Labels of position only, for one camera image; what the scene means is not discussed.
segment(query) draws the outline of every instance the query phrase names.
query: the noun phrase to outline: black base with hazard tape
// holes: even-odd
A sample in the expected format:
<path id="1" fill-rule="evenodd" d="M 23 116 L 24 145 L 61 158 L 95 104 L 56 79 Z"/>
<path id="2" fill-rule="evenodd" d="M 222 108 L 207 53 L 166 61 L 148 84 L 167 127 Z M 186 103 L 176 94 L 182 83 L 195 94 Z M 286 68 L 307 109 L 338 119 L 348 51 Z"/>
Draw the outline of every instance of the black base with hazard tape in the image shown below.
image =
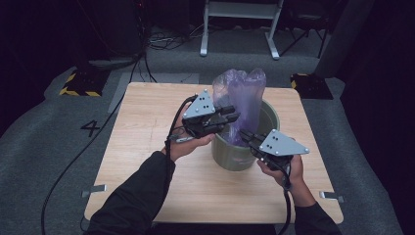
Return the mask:
<path id="1" fill-rule="evenodd" d="M 291 75 L 290 81 L 302 99 L 333 100 L 324 78 L 315 74 L 295 73 Z"/>
<path id="2" fill-rule="evenodd" d="M 62 88 L 60 95 L 102 96 L 110 72 L 110 70 L 96 70 L 87 73 L 74 70 L 64 88 Z"/>

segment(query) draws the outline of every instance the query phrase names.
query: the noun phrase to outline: person's left hand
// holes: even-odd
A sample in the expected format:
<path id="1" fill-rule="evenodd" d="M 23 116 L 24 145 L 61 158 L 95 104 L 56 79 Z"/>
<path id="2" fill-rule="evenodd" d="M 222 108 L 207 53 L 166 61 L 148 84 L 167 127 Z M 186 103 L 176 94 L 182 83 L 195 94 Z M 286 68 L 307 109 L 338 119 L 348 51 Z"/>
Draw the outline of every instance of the person's left hand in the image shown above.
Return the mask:
<path id="1" fill-rule="evenodd" d="M 179 115 L 179 119 L 177 120 L 174 128 L 183 126 L 182 117 L 188 107 L 185 107 Z M 173 131 L 173 134 L 178 134 L 178 138 L 186 138 L 190 135 L 186 133 L 184 127 L 178 128 Z M 170 158 L 172 161 L 176 162 L 180 157 L 189 155 L 192 153 L 196 148 L 199 146 L 205 146 L 210 143 L 211 140 L 214 139 L 214 134 L 207 135 L 200 139 L 192 139 L 182 143 L 176 143 L 175 140 L 170 141 Z M 165 147 L 161 150 L 164 154 L 166 154 Z"/>

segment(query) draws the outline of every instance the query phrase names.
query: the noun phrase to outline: gray bin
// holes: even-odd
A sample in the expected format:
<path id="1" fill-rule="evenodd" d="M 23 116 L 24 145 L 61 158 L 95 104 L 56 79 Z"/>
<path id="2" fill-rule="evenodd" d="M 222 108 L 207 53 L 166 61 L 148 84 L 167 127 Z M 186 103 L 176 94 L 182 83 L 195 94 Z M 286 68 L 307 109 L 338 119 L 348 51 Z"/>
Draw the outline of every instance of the gray bin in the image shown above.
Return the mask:
<path id="1" fill-rule="evenodd" d="M 272 129 L 280 130 L 280 119 L 268 102 L 262 100 L 259 112 L 259 126 L 257 134 L 268 134 Z M 250 148 L 230 145 L 219 134 L 211 143 L 211 152 L 214 160 L 223 168 L 231 171 L 240 171 L 253 165 L 256 160 Z"/>

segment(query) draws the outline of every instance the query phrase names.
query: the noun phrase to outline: hand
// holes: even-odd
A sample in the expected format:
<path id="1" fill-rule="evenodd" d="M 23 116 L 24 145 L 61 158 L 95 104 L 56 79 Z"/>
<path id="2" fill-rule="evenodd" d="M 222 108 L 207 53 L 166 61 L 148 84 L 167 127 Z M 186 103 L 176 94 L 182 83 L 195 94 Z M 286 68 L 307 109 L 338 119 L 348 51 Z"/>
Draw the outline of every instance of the hand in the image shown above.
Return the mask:
<path id="1" fill-rule="evenodd" d="M 280 170 L 272 171 L 265 163 L 260 160 L 257 161 L 260 169 L 263 173 L 274 177 L 275 181 L 282 186 L 284 174 Z M 316 201 L 312 196 L 308 186 L 305 184 L 303 179 L 303 166 L 300 155 L 294 155 L 291 160 L 291 174 L 290 181 L 292 188 L 290 190 L 293 196 L 294 205 L 297 207 L 310 207 L 313 206 Z"/>
<path id="2" fill-rule="evenodd" d="M 177 120 L 176 124 L 174 125 L 174 128 L 178 128 L 173 131 L 173 134 L 177 134 L 178 138 L 185 138 L 189 137 L 190 135 L 186 133 L 184 128 L 179 128 L 183 126 L 182 117 L 185 111 L 187 110 L 187 106 L 182 110 L 182 112 L 179 115 L 179 119 Z M 205 137 L 202 137 L 200 139 L 192 139 L 188 140 L 186 142 L 182 143 L 176 143 L 175 140 L 170 141 L 170 158 L 172 161 L 176 162 L 179 158 L 189 155 L 192 153 L 196 148 L 199 146 L 205 146 L 208 143 L 210 143 L 211 140 L 214 139 L 214 134 L 207 135 Z M 161 150 L 164 154 L 166 154 L 165 147 Z"/>

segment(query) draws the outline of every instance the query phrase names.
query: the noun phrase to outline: triangular silver plate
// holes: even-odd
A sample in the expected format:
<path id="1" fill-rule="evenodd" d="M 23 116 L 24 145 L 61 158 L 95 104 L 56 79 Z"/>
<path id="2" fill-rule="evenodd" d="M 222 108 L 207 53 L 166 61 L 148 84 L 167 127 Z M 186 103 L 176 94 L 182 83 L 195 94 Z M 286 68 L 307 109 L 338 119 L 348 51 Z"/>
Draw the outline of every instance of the triangular silver plate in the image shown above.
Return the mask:
<path id="1" fill-rule="evenodd" d="M 277 157 L 309 153 L 308 148 L 302 146 L 302 144 L 276 129 L 269 132 L 265 140 L 259 146 L 259 150 Z"/>
<path id="2" fill-rule="evenodd" d="M 183 119 L 196 118 L 199 116 L 205 116 L 214 114 L 215 109 L 212 100 L 205 89 L 198 95 L 196 100 L 189 106 L 186 113 L 183 115 Z"/>

